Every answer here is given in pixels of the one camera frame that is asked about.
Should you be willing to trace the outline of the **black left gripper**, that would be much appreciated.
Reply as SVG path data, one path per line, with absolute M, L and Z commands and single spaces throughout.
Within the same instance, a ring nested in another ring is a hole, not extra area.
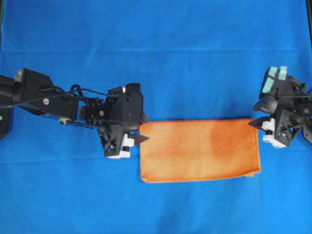
M 129 158 L 129 148 L 149 139 L 137 133 L 140 126 L 148 122 L 143 111 L 143 94 L 129 96 L 125 93 L 125 87 L 109 90 L 103 112 L 103 121 L 97 132 L 105 157 Z

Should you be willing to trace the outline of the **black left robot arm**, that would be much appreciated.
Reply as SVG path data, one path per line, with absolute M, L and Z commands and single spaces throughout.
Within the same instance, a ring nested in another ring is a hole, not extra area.
M 12 109 L 19 107 L 62 125 L 96 128 L 107 158 L 129 158 L 131 147 L 149 139 L 138 133 L 148 122 L 139 83 L 110 89 L 104 94 L 106 99 L 86 97 L 83 91 L 74 84 L 66 92 L 49 76 L 26 68 L 18 70 L 14 78 L 1 76 L 0 137 L 9 133 Z

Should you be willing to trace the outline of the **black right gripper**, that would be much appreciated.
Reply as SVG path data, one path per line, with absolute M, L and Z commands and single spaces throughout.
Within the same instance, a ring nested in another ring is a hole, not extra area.
M 272 144 L 273 147 L 288 147 L 299 132 L 302 132 L 302 135 L 305 134 L 305 116 L 301 109 L 278 107 L 274 112 L 269 112 L 261 107 L 259 110 L 269 116 L 259 117 L 249 122 L 248 125 L 264 131 L 263 141 Z

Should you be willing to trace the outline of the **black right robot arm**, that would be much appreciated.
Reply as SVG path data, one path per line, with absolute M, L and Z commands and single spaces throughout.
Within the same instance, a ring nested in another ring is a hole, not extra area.
M 303 137 L 312 142 L 311 94 L 264 94 L 253 110 L 267 113 L 268 116 L 257 118 L 248 125 L 264 131 L 263 141 L 273 147 L 289 147 L 300 130 Z

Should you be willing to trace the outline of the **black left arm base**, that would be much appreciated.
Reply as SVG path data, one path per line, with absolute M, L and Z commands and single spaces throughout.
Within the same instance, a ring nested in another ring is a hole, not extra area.
M 12 129 L 13 124 L 13 113 L 12 108 L 1 108 L 0 109 L 0 139 L 2 140 Z

